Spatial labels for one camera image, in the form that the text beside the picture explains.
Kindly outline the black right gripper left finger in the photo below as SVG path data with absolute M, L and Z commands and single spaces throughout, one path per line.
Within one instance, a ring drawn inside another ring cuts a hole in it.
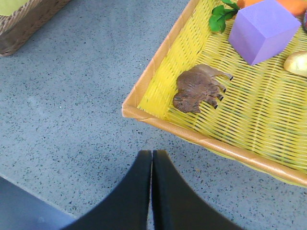
M 116 188 L 65 230 L 145 230 L 150 202 L 152 153 L 141 150 Z

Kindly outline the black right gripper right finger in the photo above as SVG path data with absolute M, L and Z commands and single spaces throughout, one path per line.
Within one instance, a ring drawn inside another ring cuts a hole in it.
M 152 206 L 156 230 L 240 230 L 185 182 L 165 150 L 153 151 Z

